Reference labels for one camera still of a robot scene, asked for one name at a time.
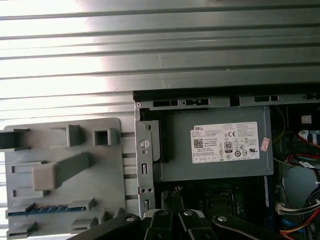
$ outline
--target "connector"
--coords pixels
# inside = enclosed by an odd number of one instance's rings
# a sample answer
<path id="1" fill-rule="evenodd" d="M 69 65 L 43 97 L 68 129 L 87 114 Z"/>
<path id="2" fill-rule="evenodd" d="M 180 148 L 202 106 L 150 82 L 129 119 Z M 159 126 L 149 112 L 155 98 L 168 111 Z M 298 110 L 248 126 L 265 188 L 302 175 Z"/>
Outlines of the connector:
<path id="1" fill-rule="evenodd" d="M 274 204 L 274 208 L 275 208 L 275 212 L 276 212 L 276 214 L 278 214 L 278 215 L 283 215 L 284 214 L 284 212 L 283 211 L 281 211 L 281 207 L 285 207 L 285 205 L 282 203 L 282 202 L 276 202 L 275 204 Z"/>

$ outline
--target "wire bundle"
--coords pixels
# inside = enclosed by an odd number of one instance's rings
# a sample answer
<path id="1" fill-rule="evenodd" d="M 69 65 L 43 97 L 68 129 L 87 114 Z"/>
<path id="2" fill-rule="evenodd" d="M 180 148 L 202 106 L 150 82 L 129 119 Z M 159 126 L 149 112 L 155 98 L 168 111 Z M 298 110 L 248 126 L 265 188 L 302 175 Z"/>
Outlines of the wire bundle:
<path id="1" fill-rule="evenodd" d="M 311 224 L 312 221 L 318 216 L 319 212 L 320 212 L 320 209 L 318 208 L 317 210 L 314 211 L 314 213 L 307 220 L 303 221 L 303 223 L 300 226 L 297 226 L 297 227 L 290 229 L 290 230 L 280 230 L 281 235 L 283 235 L 287 239 L 293 240 L 294 238 L 291 236 L 288 236 L 288 234 L 296 232 L 296 231 L 308 226 L 309 224 Z"/>
<path id="2" fill-rule="evenodd" d="M 292 208 L 286 208 L 284 206 L 279 206 L 279 210 L 284 215 L 303 215 L 303 214 L 309 214 L 314 212 L 317 209 L 320 209 L 320 201 L 318 199 L 315 200 L 316 204 L 300 209 L 292 209 Z"/>
<path id="3" fill-rule="evenodd" d="M 304 204 L 304 208 L 310 207 L 312 205 L 314 205 L 317 202 L 317 199 L 320 198 L 320 186 L 316 187 L 312 193 L 309 195 L 309 197 L 306 199 L 305 204 Z M 308 215 L 304 215 L 302 220 L 304 221 L 308 216 L 310 216 L 310 214 Z M 313 228 L 307 226 L 307 229 L 311 232 L 311 237 L 312 239 L 316 240 L 317 238 L 317 232 L 314 231 Z M 308 231 L 304 232 L 304 239 L 309 239 L 308 238 Z"/>

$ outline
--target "metal bracket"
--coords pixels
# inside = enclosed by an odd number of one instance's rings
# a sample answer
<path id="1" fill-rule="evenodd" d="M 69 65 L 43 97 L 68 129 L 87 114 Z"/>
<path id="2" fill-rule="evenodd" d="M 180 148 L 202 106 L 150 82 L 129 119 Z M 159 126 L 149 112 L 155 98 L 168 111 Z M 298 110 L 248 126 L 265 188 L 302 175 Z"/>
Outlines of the metal bracket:
<path id="1" fill-rule="evenodd" d="M 140 121 L 138 107 L 135 108 L 134 117 L 139 215 L 143 218 L 146 211 L 154 209 L 156 206 L 153 174 L 153 139 L 151 133 L 155 125 L 154 121 Z"/>

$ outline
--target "ribbed metal panel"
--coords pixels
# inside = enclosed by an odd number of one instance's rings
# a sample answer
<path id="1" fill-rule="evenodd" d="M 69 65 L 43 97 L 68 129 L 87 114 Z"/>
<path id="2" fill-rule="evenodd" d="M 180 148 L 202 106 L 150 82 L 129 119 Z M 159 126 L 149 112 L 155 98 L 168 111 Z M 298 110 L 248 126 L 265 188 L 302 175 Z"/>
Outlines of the ribbed metal panel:
<path id="1" fill-rule="evenodd" d="M 319 0 L 0 1 L 0 129 L 120 118 L 134 209 L 132 91 L 317 82 L 319 46 Z"/>

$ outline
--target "rectangular cutout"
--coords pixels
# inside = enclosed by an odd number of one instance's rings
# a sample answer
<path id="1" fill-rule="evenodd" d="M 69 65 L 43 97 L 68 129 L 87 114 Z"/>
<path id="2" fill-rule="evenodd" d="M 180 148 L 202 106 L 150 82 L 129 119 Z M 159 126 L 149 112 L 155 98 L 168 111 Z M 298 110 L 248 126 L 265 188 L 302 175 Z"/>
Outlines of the rectangular cutout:
<path id="1" fill-rule="evenodd" d="M 12 191 L 15 199 L 38 199 L 44 197 L 43 191 L 35 191 L 32 187 L 18 188 Z"/>
<path id="2" fill-rule="evenodd" d="M 279 96 L 277 96 L 277 95 L 270 96 L 270 101 L 271 101 L 271 102 L 277 102 L 277 101 L 279 101 Z"/>
<path id="3" fill-rule="evenodd" d="M 277 95 L 271 95 L 271 96 L 255 96 L 254 101 L 256 103 L 260 102 L 277 102 L 279 101 L 279 96 Z"/>
<path id="4" fill-rule="evenodd" d="M 240 106 L 240 98 L 238 95 L 230 96 L 230 107 L 239 107 Z"/>
<path id="5" fill-rule="evenodd" d="M 148 174 L 148 166 L 146 163 L 142 164 L 142 174 Z"/>
<path id="6" fill-rule="evenodd" d="M 149 211 L 149 210 L 150 210 L 150 202 L 149 202 L 149 199 L 144 200 L 144 209 L 145 209 L 146 211 Z"/>
<path id="7" fill-rule="evenodd" d="M 96 131 L 95 132 L 96 145 L 107 145 L 108 144 L 108 131 Z"/>
<path id="8" fill-rule="evenodd" d="M 190 105 L 203 106 L 203 105 L 209 105 L 209 99 L 203 98 L 203 99 L 196 99 L 196 100 L 185 100 L 183 103 L 186 106 L 190 106 Z"/>
<path id="9" fill-rule="evenodd" d="M 154 101 L 153 107 L 172 107 L 172 106 L 178 106 L 178 100 L 169 100 L 169 101 Z"/>
<path id="10" fill-rule="evenodd" d="M 320 93 L 317 93 L 317 94 L 306 94 L 304 96 L 304 99 L 306 99 L 306 100 L 312 100 L 312 99 L 320 100 Z"/>

